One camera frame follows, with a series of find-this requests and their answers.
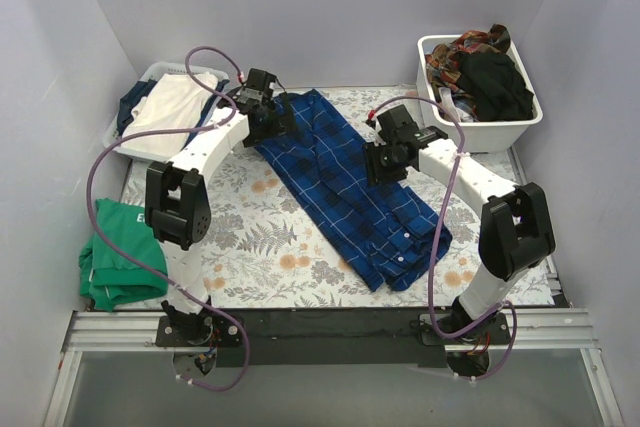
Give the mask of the blue plaid long sleeve shirt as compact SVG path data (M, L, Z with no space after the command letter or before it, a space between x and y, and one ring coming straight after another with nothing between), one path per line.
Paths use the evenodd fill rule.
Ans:
M362 136L318 91L287 95L298 131L257 151L370 290L408 289L452 235L409 187L369 186Z

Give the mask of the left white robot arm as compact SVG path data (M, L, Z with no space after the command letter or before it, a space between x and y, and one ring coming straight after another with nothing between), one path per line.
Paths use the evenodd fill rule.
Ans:
M158 240L174 281L161 303L167 324L160 329L182 344L200 347L216 342L229 322L200 304L210 304L204 286L200 242L211 226L207 185L237 144L259 143L297 131L286 99L274 101L281 83L276 75L252 68L243 85L229 92L238 111L226 124L229 102L221 100L210 118L212 130L198 134L166 162L153 162L146 172L145 221Z

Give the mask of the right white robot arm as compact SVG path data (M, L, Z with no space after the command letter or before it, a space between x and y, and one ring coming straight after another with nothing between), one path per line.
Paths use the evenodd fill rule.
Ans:
M439 181L447 197L457 196L479 217L480 267L448 314L429 313L429 326L441 338L479 342L511 289L555 250L544 190L491 172L439 128L419 128L403 105L374 109L366 123L382 140L364 147L370 185L403 180L413 168Z

